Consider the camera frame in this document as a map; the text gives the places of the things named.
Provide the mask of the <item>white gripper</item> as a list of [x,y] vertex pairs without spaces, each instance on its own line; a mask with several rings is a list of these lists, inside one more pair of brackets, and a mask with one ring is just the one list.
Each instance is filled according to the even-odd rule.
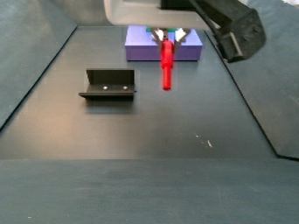
[[159,27],[151,29],[159,50],[163,49],[163,42],[167,39],[167,30],[160,28],[177,28],[173,32],[173,51],[185,41],[189,29],[208,30],[207,24],[193,11],[163,10],[160,0],[104,0],[104,10],[112,25]]

